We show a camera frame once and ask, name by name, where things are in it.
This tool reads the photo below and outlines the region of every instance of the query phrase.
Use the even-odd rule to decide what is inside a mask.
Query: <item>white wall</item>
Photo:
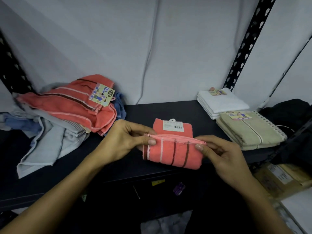
[[[271,96],[267,107],[294,98],[312,104],[311,88],[312,42],[309,42]]]
[[[140,103],[195,99],[221,86],[236,54],[240,0],[162,0]],[[236,45],[258,0],[245,0]],[[133,104],[155,0],[1,0],[0,28],[36,89],[99,73]]]
[[[235,94],[256,109],[271,93],[312,34],[312,0],[276,0],[235,86]],[[297,88],[304,81],[298,81]]]

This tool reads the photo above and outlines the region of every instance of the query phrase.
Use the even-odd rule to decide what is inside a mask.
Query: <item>folded beige towel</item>
[[[246,112],[251,119],[233,120],[220,113],[217,123],[244,150],[276,146],[287,139],[286,134],[257,112]]]

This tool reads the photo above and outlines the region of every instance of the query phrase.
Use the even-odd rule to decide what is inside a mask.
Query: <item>white barcode label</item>
[[[163,121],[163,130],[184,132],[183,122],[181,122],[181,121]]]
[[[277,165],[270,164],[268,169],[274,174],[284,185],[291,182],[293,178]]]

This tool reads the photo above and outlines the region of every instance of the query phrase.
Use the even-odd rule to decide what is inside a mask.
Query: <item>forearm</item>
[[[99,170],[100,167],[86,157],[72,173],[10,222],[0,234],[52,233]]]
[[[292,231],[287,227],[268,198],[263,194],[259,184],[253,182],[249,190],[241,194],[260,233],[292,234]]]

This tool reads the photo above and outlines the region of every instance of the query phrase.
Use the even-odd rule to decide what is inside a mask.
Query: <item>fingernail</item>
[[[195,145],[195,148],[199,151],[202,151],[204,149],[204,147],[200,144]]]
[[[156,144],[156,141],[155,140],[149,140],[149,145],[155,145]]]

